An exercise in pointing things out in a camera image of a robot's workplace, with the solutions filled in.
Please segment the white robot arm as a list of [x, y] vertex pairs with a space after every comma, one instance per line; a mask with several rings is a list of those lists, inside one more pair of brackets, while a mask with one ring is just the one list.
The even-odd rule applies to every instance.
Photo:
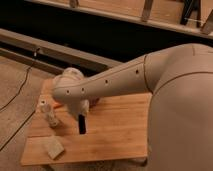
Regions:
[[213, 171], [213, 47], [190, 43], [140, 56], [75, 80], [66, 69], [52, 96], [79, 113], [79, 102], [150, 92], [147, 171]]

